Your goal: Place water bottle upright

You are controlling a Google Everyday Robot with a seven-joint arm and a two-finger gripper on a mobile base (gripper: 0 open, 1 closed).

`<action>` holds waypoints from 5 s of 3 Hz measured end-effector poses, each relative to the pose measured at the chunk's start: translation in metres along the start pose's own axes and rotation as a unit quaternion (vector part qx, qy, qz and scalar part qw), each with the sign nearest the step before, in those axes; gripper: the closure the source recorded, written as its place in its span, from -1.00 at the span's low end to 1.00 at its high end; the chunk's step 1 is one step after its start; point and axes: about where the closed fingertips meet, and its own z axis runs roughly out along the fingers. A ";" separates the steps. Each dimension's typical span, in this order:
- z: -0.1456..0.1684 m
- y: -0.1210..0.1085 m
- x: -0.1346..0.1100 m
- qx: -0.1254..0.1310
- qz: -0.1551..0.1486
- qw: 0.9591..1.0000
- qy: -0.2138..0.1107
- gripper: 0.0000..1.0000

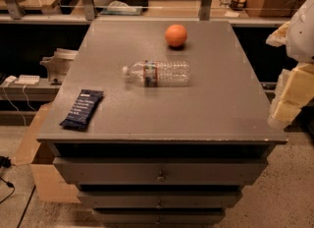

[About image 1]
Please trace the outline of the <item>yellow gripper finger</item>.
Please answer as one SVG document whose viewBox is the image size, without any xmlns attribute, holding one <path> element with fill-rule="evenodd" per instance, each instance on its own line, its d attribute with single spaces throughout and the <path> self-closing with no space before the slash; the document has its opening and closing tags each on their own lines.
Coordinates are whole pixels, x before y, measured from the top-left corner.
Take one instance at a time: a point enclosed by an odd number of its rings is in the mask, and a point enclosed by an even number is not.
<svg viewBox="0 0 314 228">
<path fill-rule="evenodd" d="M 290 22 L 286 22 L 272 32 L 266 39 L 268 45 L 280 47 L 287 43 L 287 32 Z"/>
<path fill-rule="evenodd" d="M 284 129 L 313 98 L 314 64 L 298 63 L 291 71 L 283 69 L 271 102 L 268 124 Z"/>
</svg>

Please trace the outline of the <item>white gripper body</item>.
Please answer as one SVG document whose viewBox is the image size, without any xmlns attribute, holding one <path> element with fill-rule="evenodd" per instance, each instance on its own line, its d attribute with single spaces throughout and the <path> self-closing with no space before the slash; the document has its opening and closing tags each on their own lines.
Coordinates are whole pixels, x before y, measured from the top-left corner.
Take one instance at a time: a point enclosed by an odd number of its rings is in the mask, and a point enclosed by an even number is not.
<svg viewBox="0 0 314 228">
<path fill-rule="evenodd" d="M 314 0 L 306 0 L 292 16 L 287 32 L 288 57 L 314 62 Z"/>
</svg>

